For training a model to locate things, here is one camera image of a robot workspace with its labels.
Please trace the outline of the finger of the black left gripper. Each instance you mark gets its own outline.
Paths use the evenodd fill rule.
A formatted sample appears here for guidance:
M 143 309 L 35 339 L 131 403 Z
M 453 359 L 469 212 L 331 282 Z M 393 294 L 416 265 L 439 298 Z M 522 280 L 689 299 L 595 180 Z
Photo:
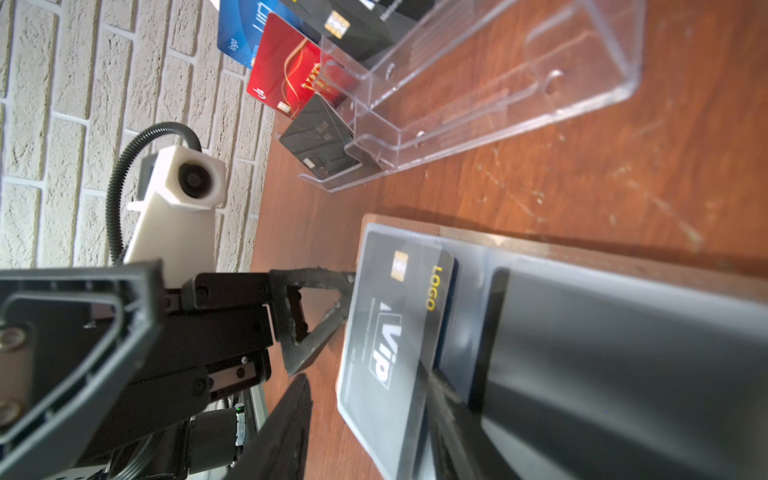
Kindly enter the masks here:
M 310 367 L 349 318 L 356 274 L 320 267 L 268 273 L 273 331 L 285 370 L 296 375 Z M 334 291 L 339 298 L 323 314 L 307 313 L 304 290 Z
M 1 273 L 1 476 L 73 467 L 165 322 L 160 261 Z

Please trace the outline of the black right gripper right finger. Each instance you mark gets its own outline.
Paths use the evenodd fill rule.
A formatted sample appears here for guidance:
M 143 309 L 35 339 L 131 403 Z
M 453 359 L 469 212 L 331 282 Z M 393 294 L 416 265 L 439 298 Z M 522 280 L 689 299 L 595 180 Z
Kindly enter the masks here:
M 425 380 L 426 412 L 438 479 L 517 479 L 481 426 L 487 372 L 477 368 L 465 401 L 447 376 L 419 366 Z

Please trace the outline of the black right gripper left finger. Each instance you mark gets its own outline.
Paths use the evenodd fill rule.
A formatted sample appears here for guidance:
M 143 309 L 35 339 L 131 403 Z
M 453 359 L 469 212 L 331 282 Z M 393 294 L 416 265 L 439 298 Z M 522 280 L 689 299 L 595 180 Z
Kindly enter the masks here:
M 225 479 L 303 479 L 312 407 L 309 380 L 298 374 Z

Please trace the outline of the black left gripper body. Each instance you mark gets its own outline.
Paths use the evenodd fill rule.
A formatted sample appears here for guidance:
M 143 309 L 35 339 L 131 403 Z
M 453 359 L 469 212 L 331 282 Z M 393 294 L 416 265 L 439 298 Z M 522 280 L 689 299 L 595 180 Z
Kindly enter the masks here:
M 265 273 L 204 273 L 167 292 L 167 319 L 82 455 L 95 460 L 268 380 L 273 344 Z

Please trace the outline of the beige leather card holder wallet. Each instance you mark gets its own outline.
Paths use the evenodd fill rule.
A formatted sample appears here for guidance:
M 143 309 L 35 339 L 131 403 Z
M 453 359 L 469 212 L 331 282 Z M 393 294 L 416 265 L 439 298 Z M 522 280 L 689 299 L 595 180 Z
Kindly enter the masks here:
M 764 280 L 369 214 L 456 269 L 435 362 L 520 479 L 763 479 Z M 436 479 L 425 402 L 410 479 Z

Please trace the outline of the clear acrylic card display stand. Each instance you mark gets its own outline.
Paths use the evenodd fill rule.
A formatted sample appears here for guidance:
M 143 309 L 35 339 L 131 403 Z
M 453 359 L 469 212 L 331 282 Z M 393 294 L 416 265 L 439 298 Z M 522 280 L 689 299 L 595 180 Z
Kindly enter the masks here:
M 641 79 L 642 1 L 442 1 L 366 67 L 329 40 L 357 165 L 341 191 L 621 102 Z

